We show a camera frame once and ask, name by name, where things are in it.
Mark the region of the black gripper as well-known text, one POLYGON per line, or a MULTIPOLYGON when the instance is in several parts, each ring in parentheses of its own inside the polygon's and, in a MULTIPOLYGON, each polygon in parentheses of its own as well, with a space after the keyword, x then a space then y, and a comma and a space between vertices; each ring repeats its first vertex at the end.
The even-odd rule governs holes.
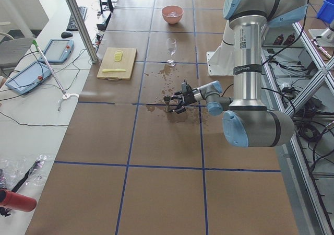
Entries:
POLYGON ((172 94, 171 100, 181 100, 182 102, 178 104, 175 108, 168 109, 169 113, 180 114, 186 111, 186 105, 190 105, 196 102, 194 93, 192 89, 179 90, 172 94))

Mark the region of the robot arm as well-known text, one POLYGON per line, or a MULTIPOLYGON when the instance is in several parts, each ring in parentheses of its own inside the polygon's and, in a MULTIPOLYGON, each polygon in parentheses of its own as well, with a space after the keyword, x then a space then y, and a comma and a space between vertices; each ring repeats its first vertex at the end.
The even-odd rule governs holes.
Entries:
POLYGON ((270 111, 261 100, 263 27, 280 27, 300 21, 308 0, 225 0, 223 16, 234 32, 233 97, 222 96, 218 81, 198 88, 182 83, 172 95, 175 113, 205 100, 211 115, 222 115, 227 141, 238 147, 274 147, 287 143, 294 133, 292 119, 270 111))

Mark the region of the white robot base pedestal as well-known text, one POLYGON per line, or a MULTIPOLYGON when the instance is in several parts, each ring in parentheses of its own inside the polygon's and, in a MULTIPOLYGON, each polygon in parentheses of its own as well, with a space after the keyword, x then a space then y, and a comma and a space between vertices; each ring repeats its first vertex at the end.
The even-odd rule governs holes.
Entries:
POLYGON ((234 31, 226 22, 222 42, 214 52, 207 52, 209 76, 232 76, 234 68, 234 31))

